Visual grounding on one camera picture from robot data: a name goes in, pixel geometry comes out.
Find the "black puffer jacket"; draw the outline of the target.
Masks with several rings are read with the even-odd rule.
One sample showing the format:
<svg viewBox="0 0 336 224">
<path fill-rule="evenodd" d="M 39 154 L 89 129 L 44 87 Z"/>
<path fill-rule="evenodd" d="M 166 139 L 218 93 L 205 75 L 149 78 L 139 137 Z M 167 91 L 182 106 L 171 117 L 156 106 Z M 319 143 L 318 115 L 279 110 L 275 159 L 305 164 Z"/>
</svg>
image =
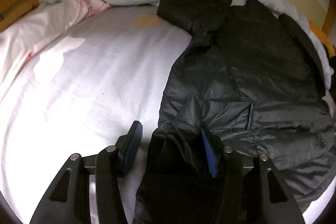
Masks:
<svg viewBox="0 0 336 224">
<path fill-rule="evenodd" d="M 290 16 L 258 0 L 160 0 L 191 41 L 171 68 L 136 195 L 134 223 L 213 223 L 201 129 L 267 154 L 301 213 L 335 177 L 335 127 L 318 53 Z"/>
</svg>

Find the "white pink bed sheet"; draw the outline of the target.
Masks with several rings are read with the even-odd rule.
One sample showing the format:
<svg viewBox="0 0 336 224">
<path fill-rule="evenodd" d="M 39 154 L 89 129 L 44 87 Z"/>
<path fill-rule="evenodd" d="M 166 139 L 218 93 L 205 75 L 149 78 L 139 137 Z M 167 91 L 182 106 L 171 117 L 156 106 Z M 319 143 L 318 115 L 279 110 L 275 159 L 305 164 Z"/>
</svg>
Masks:
<svg viewBox="0 0 336 224">
<path fill-rule="evenodd" d="M 118 179 L 126 223 L 171 68 L 191 35 L 158 7 L 112 7 L 75 24 L 19 71 L 1 100 L 1 192 L 22 223 L 67 159 L 97 155 L 142 124 L 126 177 Z"/>
</svg>

